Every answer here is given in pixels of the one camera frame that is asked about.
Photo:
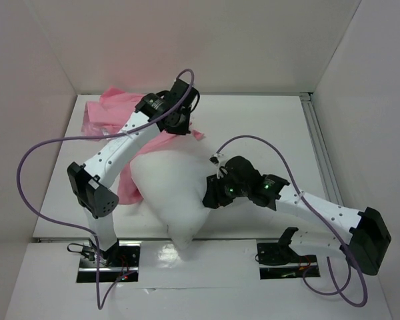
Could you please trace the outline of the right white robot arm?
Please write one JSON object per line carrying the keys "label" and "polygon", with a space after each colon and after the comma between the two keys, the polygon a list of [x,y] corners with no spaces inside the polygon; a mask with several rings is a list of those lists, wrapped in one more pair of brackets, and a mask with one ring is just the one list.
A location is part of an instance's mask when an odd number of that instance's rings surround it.
{"label": "right white robot arm", "polygon": [[282,177],[261,174],[242,156],[225,160],[221,154],[215,154],[210,162],[217,171],[206,178],[205,207],[218,209],[230,205],[236,198],[246,198],[258,207],[329,229],[330,234],[326,236],[312,235],[298,227],[287,228],[277,246],[282,260],[293,261],[299,255],[318,253],[353,257],[352,266],[359,266],[362,273],[378,274],[391,243],[391,235],[378,210],[350,209],[297,190]]}

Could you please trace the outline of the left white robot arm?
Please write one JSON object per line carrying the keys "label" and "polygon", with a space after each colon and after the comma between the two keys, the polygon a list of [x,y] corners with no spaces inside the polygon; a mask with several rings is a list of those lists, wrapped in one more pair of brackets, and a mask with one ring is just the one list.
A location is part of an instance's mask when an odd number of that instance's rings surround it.
{"label": "left white robot arm", "polygon": [[141,148],[162,132],[188,134],[191,107],[198,98],[197,91],[184,94],[162,91],[142,97],[102,150],[81,165],[68,166],[72,192],[87,216],[92,232],[90,243],[100,264],[114,264],[119,252],[112,216],[119,197],[112,192],[112,184]]}

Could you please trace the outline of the white pillow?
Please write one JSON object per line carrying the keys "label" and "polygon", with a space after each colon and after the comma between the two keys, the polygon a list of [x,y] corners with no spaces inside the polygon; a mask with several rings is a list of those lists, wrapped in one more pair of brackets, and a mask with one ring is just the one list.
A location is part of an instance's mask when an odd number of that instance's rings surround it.
{"label": "white pillow", "polygon": [[202,142],[177,136],[130,162],[132,180],[176,248],[184,250],[204,226],[210,209],[202,200],[216,173]]}

